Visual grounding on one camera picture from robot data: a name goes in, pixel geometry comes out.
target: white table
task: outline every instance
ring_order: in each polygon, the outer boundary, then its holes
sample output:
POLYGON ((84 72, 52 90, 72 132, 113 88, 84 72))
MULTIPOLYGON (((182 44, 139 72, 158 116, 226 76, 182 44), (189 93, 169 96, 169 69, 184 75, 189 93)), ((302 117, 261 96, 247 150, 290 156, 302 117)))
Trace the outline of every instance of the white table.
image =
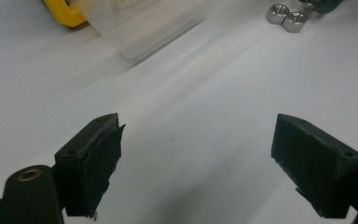
POLYGON ((358 150, 358 1, 295 35, 266 21, 274 3, 221 1, 134 65, 41 1, 0 0, 0 197, 11 174, 53 165, 89 121, 118 112, 123 156, 99 223, 351 223, 353 210, 319 218, 270 147, 285 113, 358 150))

